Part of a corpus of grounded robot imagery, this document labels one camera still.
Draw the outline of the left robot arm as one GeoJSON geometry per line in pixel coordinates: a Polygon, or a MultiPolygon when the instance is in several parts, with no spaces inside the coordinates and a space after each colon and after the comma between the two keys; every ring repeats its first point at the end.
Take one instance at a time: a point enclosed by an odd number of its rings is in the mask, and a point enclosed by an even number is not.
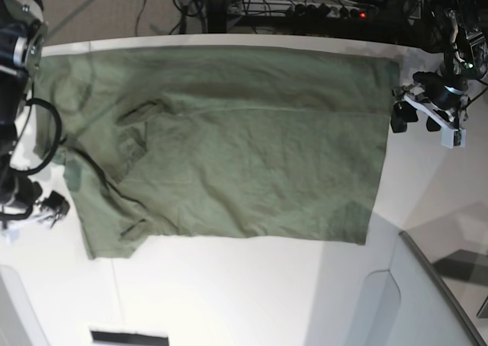
{"type": "Polygon", "coordinates": [[[406,132],[421,111],[429,132],[452,128],[458,137],[476,100],[468,96],[469,82],[487,85],[487,39],[476,0],[421,0],[421,5],[429,31],[423,42],[438,47],[443,60],[437,71],[415,72],[411,84],[392,90],[390,127],[406,132]]]}

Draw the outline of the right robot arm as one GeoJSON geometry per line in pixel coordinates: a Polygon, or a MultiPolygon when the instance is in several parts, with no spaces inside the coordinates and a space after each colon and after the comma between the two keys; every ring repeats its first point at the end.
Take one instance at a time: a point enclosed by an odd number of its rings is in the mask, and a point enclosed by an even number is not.
{"type": "Polygon", "coordinates": [[[48,26],[43,19],[42,0],[1,0],[1,232],[8,234],[14,223],[32,219],[53,222],[69,212],[65,197],[53,192],[41,197],[43,190],[31,176],[52,161],[61,141],[62,121],[49,102],[29,95],[40,67],[43,42],[48,26]],[[21,140],[15,121],[25,107],[42,107],[51,113],[55,125],[53,143],[43,161],[34,168],[20,170],[11,166],[21,140]]]}

